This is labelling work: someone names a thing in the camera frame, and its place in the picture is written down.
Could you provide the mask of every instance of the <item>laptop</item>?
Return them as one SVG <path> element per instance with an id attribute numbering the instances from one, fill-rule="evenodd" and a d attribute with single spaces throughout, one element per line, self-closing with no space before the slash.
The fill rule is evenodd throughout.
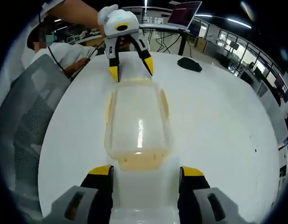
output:
<path id="1" fill-rule="evenodd" d="M 168 25 L 189 29 L 201 4 L 201 1 L 191 1 L 175 5 Z"/>

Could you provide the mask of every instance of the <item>laptop screen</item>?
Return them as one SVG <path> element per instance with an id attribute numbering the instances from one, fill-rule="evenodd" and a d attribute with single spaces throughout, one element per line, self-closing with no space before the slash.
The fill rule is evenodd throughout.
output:
<path id="1" fill-rule="evenodd" d="M 193 1 L 176 5 L 168 23 L 182 25 L 188 28 L 201 4 L 201 1 Z"/>

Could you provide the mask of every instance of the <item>clear plastic container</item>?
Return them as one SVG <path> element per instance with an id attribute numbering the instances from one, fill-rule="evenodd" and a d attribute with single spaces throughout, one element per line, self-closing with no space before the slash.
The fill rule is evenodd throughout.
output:
<path id="1" fill-rule="evenodd" d="M 168 103 L 150 79 L 118 83 L 106 120 L 105 149 L 122 170 L 157 169 L 170 153 Z"/>

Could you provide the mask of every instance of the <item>white shirt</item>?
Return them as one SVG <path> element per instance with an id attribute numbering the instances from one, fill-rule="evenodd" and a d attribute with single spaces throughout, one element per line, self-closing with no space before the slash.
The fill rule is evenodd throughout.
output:
<path id="1" fill-rule="evenodd" d="M 50 4 L 44 3 L 42 6 L 41 17 L 51 8 L 61 3 L 64 0 L 53 0 Z M 5 100 L 10 91 L 11 83 L 17 79 L 25 68 L 28 67 L 32 57 L 34 56 L 33 50 L 27 47 L 27 39 L 29 33 L 38 24 L 38 16 L 36 16 L 19 34 L 18 38 L 14 40 L 9 49 L 6 60 L 0 70 L 0 106 Z"/>
<path id="2" fill-rule="evenodd" d="M 89 55 L 95 49 L 94 47 L 84 47 L 80 44 L 71 45 L 68 43 L 53 43 L 49 48 L 63 69 L 67 68 L 83 57 L 89 57 Z M 31 63 L 45 54 L 50 56 L 53 62 L 56 63 L 48 48 L 40 49 L 33 57 Z"/>

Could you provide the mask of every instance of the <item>white round table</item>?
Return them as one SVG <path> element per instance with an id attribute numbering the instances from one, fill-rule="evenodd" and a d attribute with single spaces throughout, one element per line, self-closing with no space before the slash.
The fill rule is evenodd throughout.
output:
<path id="1" fill-rule="evenodd" d="M 277 194 L 279 158 L 274 130 L 253 89 L 207 63 L 199 62 L 203 70 L 198 73 L 179 67 L 181 56 L 152 56 L 152 80 L 167 96 L 173 150 L 180 165 L 201 170 L 211 187 L 238 205 L 247 222 L 259 222 Z M 122 79 L 149 77 L 136 52 L 119 57 Z M 39 163 L 44 217 L 52 203 L 70 187 L 80 186 L 91 169 L 115 163 L 104 149 L 105 112 L 115 84 L 105 56 L 96 56 L 57 106 Z"/>

